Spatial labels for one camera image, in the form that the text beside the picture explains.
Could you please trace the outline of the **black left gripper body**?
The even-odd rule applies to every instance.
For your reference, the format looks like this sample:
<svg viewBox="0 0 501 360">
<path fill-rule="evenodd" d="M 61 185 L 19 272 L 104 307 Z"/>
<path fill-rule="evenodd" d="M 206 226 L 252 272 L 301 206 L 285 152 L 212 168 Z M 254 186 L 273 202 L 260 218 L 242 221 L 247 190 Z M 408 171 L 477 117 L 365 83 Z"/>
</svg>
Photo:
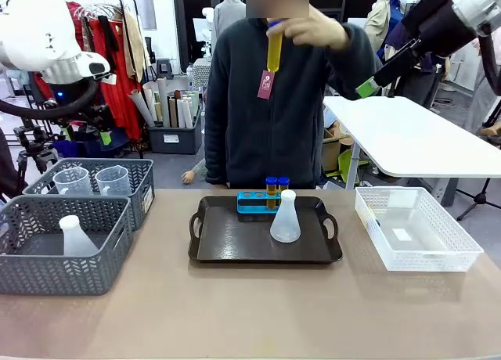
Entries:
<svg viewBox="0 0 501 360">
<path fill-rule="evenodd" d="M 58 120 L 58 125 L 61 128 L 66 128 L 72 121 L 84 122 L 99 131 L 111 131 L 114 127 L 113 114 L 108 104 L 89 106 L 76 113 L 66 115 Z"/>
</svg>

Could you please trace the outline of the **person's left hand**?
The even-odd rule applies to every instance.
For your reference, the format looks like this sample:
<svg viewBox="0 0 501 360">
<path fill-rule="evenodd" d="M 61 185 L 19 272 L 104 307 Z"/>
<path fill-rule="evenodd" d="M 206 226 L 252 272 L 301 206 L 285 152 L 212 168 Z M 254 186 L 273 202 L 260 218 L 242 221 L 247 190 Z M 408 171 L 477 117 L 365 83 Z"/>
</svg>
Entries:
<svg viewBox="0 0 501 360">
<path fill-rule="evenodd" d="M 308 16 L 283 22 L 283 34 L 295 45 L 327 47 L 333 51 L 345 50 L 350 42 L 347 31 L 339 22 L 311 5 Z"/>
</svg>

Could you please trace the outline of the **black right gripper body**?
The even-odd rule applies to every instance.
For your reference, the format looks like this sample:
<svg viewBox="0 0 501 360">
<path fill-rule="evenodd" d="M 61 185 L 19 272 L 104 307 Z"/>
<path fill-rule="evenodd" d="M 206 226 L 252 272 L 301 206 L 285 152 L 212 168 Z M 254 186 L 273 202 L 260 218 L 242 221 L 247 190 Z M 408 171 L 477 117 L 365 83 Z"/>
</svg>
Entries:
<svg viewBox="0 0 501 360">
<path fill-rule="evenodd" d="M 419 51 L 446 57 L 478 40 L 485 55 L 485 0 L 419 0 L 402 25 Z"/>
</svg>

